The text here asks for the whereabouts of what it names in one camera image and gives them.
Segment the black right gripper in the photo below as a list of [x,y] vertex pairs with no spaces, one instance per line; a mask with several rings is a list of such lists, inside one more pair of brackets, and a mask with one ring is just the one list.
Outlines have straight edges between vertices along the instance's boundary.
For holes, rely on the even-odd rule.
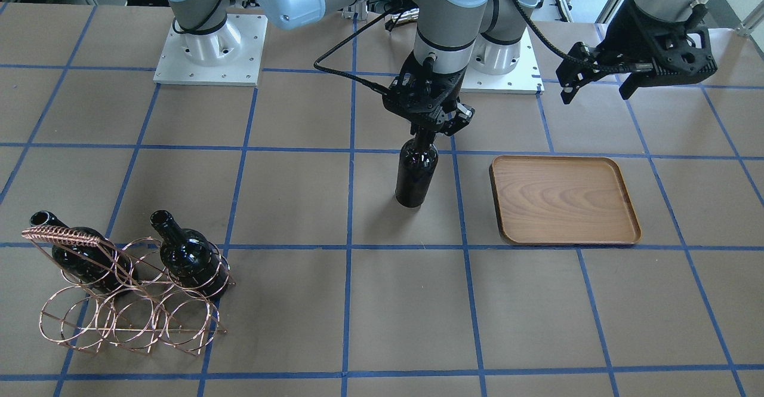
[[475,109],[461,103],[459,93],[466,68],[454,73],[434,72],[434,60],[419,63],[410,53],[401,71],[383,94],[384,108],[435,133],[453,136],[472,121]]

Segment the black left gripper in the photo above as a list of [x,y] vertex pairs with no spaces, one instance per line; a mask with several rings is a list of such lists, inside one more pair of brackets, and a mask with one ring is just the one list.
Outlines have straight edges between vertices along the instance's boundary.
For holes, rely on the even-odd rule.
[[703,24],[707,13],[706,5],[697,3],[687,16],[667,22],[644,13],[634,0],[625,0],[597,49],[576,42],[568,51],[574,60],[560,63],[563,103],[569,105],[581,87],[608,76],[598,63],[630,69],[619,87],[622,100],[639,88],[696,84],[714,75],[718,65]]

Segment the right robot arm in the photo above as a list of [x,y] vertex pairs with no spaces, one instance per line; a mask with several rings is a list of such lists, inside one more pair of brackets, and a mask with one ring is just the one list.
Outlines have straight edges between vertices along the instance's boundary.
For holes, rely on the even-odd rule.
[[[227,9],[247,0],[167,0],[174,22],[170,37],[179,41],[191,68],[219,68],[218,76],[234,81],[233,61],[254,51]],[[414,134],[455,134],[469,125],[474,109],[459,98],[489,0],[254,0],[267,21],[283,30],[316,23],[332,11],[363,4],[382,20],[418,9],[413,49],[389,87],[322,65],[315,68],[360,82],[382,96],[385,109],[412,123]]]

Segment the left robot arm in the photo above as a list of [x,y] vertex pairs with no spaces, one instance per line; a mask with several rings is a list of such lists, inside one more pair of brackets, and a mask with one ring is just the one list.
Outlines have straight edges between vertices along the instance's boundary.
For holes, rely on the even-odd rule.
[[600,44],[576,42],[565,52],[530,21],[538,0],[489,0],[471,65],[483,73],[507,73],[530,29],[562,60],[556,76],[566,104],[581,87],[608,75],[627,76],[619,90],[625,100],[639,88],[698,84],[718,68],[703,24],[707,1],[623,0]]

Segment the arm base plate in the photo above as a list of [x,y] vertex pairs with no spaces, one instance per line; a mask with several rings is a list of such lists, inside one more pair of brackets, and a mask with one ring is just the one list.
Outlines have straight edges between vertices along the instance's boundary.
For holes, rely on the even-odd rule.
[[526,93],[544,91],[529,33],[514,44],[495,44],[478,35],[461,90],[467,93]]
[[267,19],[262,14],[228,14],[207,35],[180,33],[172,24],[153,81],[162,85],[257,87]]

